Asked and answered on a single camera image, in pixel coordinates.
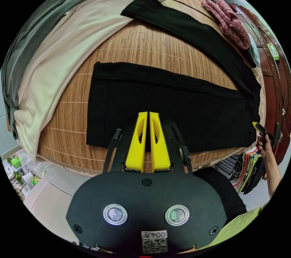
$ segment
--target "red knitted fabric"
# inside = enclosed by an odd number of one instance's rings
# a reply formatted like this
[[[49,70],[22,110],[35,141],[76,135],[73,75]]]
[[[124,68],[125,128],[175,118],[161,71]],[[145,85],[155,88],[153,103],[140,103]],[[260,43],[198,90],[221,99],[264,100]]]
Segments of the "red knitted fabric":
[[[202,2],[202,6],[218,20],[223,34],[233,40],[241,49],[247,50],[251,46],[251,41],[243,23],[224,0],[216,0],[216,2],[220,6],[210,0]]]

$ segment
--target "person's arm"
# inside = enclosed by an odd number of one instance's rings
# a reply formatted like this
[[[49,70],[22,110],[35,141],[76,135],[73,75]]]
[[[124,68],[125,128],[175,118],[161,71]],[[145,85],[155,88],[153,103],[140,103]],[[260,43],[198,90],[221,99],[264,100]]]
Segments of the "person's arm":
[[[270,198],[273,196],[277,186],[281,181],[281,172],[277,165],[275,156],[272,152],[269,136],[265,136],[265,144],[263,146],[262,137],[258,137],[257,147],[261,150],[261,156],[264,158],[264,163],[267,173],[268,192]]]

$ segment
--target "wooden bed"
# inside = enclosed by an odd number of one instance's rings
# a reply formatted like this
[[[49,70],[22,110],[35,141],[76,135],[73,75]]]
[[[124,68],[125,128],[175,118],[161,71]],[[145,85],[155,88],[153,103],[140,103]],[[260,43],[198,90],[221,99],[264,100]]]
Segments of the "wooden bed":
[[[213,17],[201,6],[202,1],[166,0],[164,4],[212,26],[222,35]],[[100,45],[82,64],[62,94],[51,121],[41,132],[38,145],[38,154],[41,157],[84,174],[100,174],[107,153],[106,148],[86,145],[88,96],[93,66],[97,61],[131,62],[158,67],[236,89],[222,69],[195,47],[162,31],[132,21]],[[261,124],[264,125],[266,98],[263,75],[261,69],[253,71],[262,86],[259,114]],[[210,166],[246,149],[230,148],[191,153],[192,168],[197,170]],[[150,153],[145,155],[144,166],[145,172],[151,171]]]

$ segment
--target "white blanket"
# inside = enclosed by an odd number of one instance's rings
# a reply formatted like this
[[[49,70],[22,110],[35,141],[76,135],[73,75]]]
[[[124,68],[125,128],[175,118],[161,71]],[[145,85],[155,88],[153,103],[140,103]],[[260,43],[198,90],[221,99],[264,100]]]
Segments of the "white blanket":
[[[33,160],[40,132],[51,120],[67,84],[100,44],[132,21],[120,15],[132,1],[82,2],[66,13],[31,59],[18,92],[19,110],[14,117],[18,142]]]

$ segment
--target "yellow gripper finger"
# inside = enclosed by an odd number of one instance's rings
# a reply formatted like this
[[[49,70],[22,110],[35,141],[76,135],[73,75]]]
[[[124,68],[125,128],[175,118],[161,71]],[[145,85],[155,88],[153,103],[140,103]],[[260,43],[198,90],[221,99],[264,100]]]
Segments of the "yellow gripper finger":
[[[143,172],[148,112],[140,112],[125,161],[126,170]]]
[[[171,162],[158,113],[149,113],[149,124],[151,132],[152,172],[170,170]]]

